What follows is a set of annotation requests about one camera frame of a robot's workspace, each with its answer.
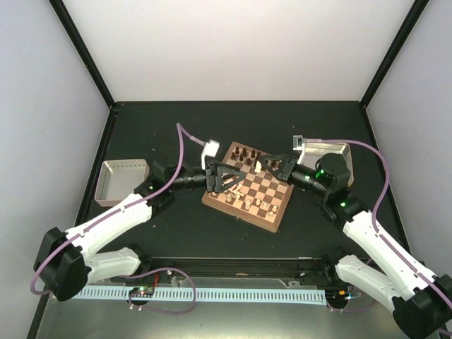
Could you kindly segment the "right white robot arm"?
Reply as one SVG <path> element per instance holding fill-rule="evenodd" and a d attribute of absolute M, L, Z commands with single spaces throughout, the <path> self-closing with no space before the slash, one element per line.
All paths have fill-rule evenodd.
<path fill-rule="evenodd" d="M 328 153 L 313 169 L 289 155 L 262 155 L 258 162 L 275 178 L 318 197 L 327 221 L 377 265 L 345 255 L 322 265 L 326 283 L 358 287 L 389 310 L 409 338 L 427 338 L 451 320 L 451 277 L 428 269 L 373 218 L 348 187 L 350 171 L 342 155 Z"/>

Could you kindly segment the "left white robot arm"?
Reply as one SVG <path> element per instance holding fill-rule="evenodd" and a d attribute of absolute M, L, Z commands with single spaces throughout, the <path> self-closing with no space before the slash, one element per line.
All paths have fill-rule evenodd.
<path fill-rule="evenodd" d="M 152 266 L 133 247 L 101 250 L 133 227 L 143 224 L 174 203 L 175 191 L 203 189 L 222 193 L 245 179 L 238 167 L 209 157 L 203 167 L 163 167 L 156 162 L 132 194 L 101 215 L 62 231 L 48 230 L 41 241 L 33 270 L 35 277 L 60 302 L 76 296 L 86 285 L 130 276 L 136 282 L 150 277 Z"/>

